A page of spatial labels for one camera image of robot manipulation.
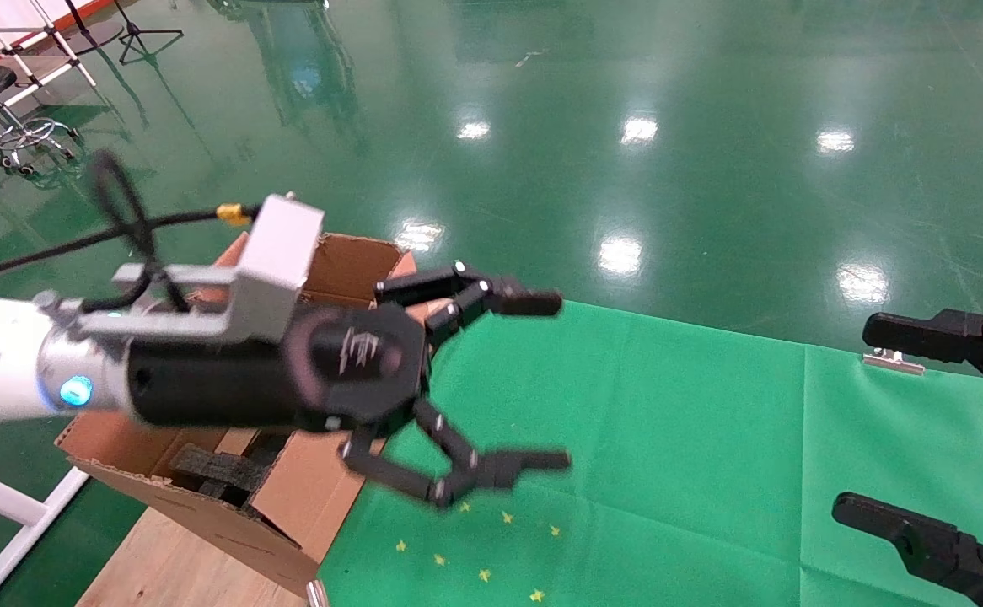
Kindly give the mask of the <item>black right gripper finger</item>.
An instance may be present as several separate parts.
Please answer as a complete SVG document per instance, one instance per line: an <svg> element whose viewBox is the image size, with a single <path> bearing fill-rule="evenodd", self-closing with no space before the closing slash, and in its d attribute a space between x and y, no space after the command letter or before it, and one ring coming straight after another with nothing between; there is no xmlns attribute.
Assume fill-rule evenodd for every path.
<svg viewBox="0 0 983 607"><path fill-rule="evenodd" d="M982 314L942 310L927 320L872 314L865 323L862 338L873 348L943 363L970 363L983 376Z"/></svg>
<svg viewBox="0 0 983 607"><path fill-rule="evenodd" d="M983 606L983 543L974 535L931 516L853 492L837 496L832 518L892 543L909 575Z"/></svg>

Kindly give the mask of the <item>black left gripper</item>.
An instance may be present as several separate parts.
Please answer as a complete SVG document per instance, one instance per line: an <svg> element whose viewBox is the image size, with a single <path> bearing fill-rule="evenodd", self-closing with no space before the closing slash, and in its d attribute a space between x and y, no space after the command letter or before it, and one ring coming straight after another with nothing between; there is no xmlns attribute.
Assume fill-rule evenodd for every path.
<svg viewBox="0 0 983 607"><path fill-rule="evenodd" d="M560 292L456 261L376 283L373 300L391 306L302 304L278 343L133 343L126 365L131 410L155 427L352 430L340 446L351 472L435 508L480 489L510 491L526 471L569 468L565 450L477 452L430 400L419 399L428 348L434 353L482 314L556 316ZM423 323L403 310L440 300ZM448 457L445 476L433 479L373 453L377 433L413 418Z"/></svg>

